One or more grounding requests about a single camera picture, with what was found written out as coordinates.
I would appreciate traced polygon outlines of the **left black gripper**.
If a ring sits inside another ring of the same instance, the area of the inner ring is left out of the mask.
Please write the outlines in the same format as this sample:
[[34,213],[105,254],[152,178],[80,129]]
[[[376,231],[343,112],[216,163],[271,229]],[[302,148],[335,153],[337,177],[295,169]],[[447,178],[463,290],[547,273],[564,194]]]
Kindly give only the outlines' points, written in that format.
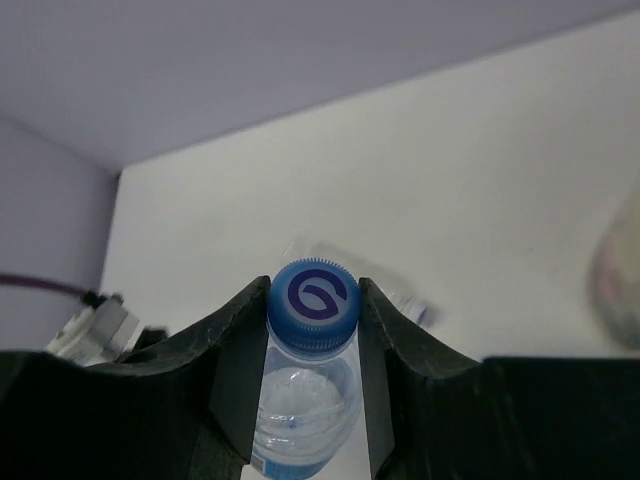
[[166,327],[144,327],[130,350],[124,351],[120,363],[143,363],[156,357],[150,348],[169,337]]

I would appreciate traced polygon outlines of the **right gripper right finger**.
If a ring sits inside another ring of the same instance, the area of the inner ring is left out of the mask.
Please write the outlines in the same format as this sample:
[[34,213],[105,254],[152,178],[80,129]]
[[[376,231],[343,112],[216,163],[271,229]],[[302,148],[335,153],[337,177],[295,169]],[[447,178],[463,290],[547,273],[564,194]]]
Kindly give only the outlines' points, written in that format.
[[358,329],[375,479],[635,479],[635,359],[474,361],[359,282]]

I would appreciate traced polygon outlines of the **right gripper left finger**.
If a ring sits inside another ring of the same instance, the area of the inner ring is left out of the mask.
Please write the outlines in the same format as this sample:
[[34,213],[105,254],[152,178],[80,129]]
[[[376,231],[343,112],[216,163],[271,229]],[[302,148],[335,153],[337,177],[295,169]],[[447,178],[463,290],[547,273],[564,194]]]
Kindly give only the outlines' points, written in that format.
[[251,457],[271,282],[119,362],[1,355],[5,479],[237,479]]

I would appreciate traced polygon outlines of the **small bottle blue cap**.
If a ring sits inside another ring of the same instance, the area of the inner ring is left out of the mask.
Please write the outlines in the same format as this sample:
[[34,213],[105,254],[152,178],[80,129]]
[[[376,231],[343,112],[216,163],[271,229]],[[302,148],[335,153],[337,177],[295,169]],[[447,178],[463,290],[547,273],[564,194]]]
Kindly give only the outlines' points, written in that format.
[[362,408],[360,313],[356,280],[334,262],[296,260],[272,280],[251,457],[264,477],[309,479],[351,435]]

